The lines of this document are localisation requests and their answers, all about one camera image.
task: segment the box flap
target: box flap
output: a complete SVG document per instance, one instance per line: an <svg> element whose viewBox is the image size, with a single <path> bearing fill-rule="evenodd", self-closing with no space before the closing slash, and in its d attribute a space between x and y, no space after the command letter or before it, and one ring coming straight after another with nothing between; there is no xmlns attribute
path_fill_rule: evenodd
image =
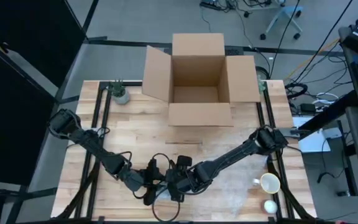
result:
<svg viewBox="0 0 358 224"><path fill-rule="evenodd" d="M254 56L227 56L230 102L260 102Z"/></svg>
<svg viewBox="0 0 358 224"><path fill-rule="evenodd" d="M174 34L172 57L224 56L223 34Z"/></svg>
<svg viewBox="0 0 358 224"><path fill-rule="evenodd" d="M147 46L142 93L169 102L172 81L171 56Z"/></svg>
<svg viewBox="0 0 358 224"><path fill-rule="evenodd" d="M229 103L171 103L170 126L233 126Z"/></svg>

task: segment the white mug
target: white mug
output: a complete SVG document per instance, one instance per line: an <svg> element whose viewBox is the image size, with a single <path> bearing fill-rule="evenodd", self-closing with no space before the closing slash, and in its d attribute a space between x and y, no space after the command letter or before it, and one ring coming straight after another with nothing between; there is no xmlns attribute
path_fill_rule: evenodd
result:
<svg viewBox="0 0 358 224"><path fill-rule="evenodd" d="M280 180L271 173L265 173L260 179L254 179L254 184L260 185L269 194L275 194L280 190Z"/></svg>

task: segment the wooden table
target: wooden table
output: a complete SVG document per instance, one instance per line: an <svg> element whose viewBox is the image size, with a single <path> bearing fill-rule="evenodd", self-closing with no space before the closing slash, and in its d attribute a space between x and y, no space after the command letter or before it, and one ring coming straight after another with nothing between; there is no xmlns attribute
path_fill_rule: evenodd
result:
<svg viewBox="0 0 358 224"><path fill-rule="evenodd" d="M267 83L277 127L292 127L292 116L283 82L269 80ZM83 84L76 110L83 127L91 126L98 85L99 81L85 81ZM234 127L169 127L168 105L165 102L143 95L139 86L130 86L127 89L131 94L127 105L113 102L110 105L108 127L111 132L106 135L104 148L114 152L132 151L134 169L145 169L148 161L157 152L165 153L174 161L180 154L191 156L193 164L214 159L240 145L259 127L255 103L231 103ZM265 120L268 122L264 100L261 98ZM101 103L98 127L101 125L105 99L106 91ZM294 140L290 141L290 145L298 147L297 141ZM51 217L61 213L76 194L80 186L85 152L80 146L67 149ZM168 167L167 160L164 157L157 157L157 160L164 174ZM316 216L301 154L286 148L283 162L294 196L307 212ZM177 220L267 221L267 217L273 215L265 214L260 209L260 204L272 197L260 187L251 184L253 178L260 177L267 171L264 164L264 157L254 155L222 171L206 192L185 197ZM83 216L88 195L89 190L85 195ZM287 212L282 194L280 202L285 216ZM176 209L176 202L169 201L167 197L157 200L156 211L162 219L174 216ZM93 220L97 220L99 216L105 216L106 220L155 221L151 207L143 205L142 200L135 199L124 183L114 180L104 169L99 173Z"/></svg>

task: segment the black metal frame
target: black metal frame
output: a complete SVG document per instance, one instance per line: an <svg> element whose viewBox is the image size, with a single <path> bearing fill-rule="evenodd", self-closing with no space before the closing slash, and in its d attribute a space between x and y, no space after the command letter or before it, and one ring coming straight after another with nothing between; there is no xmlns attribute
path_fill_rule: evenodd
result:
<svg viewBox="0 0 358 224"><path fill-rule="evenodd" d="M323 112L317 114L305 124L302 124L298 129L306 130L308 132L302 133L300 139L306 138L324 125L342 116L346 112L346 108L350 106L358 106L358 97L355 90L350 91L335 103L331 104Z"/></svg>

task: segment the open cardboard box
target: open cardboard box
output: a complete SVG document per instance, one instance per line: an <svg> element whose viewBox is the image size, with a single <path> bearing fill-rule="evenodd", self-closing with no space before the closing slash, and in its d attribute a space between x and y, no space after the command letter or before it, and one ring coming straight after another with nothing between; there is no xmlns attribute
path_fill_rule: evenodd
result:
<svg viewBox="0 0 358 224"><path fill-rule="evenodd" d="M260 101L254 57L225 57L223 34L174 34L172 56L147 46L142 86L171 126L233 126L230 102Z"/></svg>

